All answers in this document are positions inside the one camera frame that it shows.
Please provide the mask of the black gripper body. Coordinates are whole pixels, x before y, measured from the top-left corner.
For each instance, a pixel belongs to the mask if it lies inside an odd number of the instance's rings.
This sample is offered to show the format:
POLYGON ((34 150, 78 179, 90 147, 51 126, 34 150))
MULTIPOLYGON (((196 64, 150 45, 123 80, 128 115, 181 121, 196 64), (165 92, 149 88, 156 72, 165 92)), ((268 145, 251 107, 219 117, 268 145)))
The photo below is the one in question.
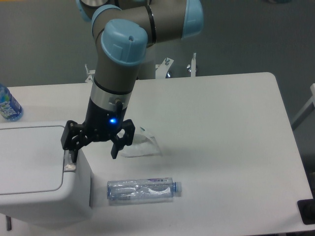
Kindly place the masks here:
POLYGON ((121 127, 125 113, 126 110, 119 99, 114 101, 112 111, 99 107, 90 99, 84 124, 87 130, 93 134, 92 142, 111 140, 111 137, 121 127))

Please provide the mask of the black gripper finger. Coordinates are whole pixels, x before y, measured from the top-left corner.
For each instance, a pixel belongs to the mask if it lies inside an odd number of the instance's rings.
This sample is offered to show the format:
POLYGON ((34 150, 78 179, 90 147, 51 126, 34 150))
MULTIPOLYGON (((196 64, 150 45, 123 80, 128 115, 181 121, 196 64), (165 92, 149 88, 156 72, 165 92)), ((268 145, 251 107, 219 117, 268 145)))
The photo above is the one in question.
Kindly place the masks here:
POLYGON ((73 163, 77 162, 78 151, 87 146, 93 140, 93 134, 87 130, 85 124, 78 124, 73 120, 68 120, 65 124, 61 137, 63 150, 68 150, 73 163))
POLYGON ((111 156, 113 159, 117 158, 118 152, 123 150, 124 146, 132 145, 134 134, 135 125, 133 121, 131 119, 123 121, 121 127, 118 129, 115 135, 111 137, 111 141, 113 142, 111 156), (122 137, 119 137, 118 133, 122 130, 124 131, 124 134, 122 137))

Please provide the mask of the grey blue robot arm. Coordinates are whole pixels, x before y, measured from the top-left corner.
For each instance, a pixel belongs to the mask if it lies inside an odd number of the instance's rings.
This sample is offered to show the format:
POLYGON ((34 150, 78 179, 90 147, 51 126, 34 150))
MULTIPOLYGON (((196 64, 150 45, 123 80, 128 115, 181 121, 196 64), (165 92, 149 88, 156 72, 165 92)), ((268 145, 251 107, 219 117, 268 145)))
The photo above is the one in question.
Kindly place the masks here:
POLYGON ((61 144, 76 163, 92 142, 112 141, 111 156, 133 141, 135 126, 125 113, 148 47, 199 34, 204 25, 198 0, 79 0, 92 25, 97 65, 86 118, 69 120, 61 144))

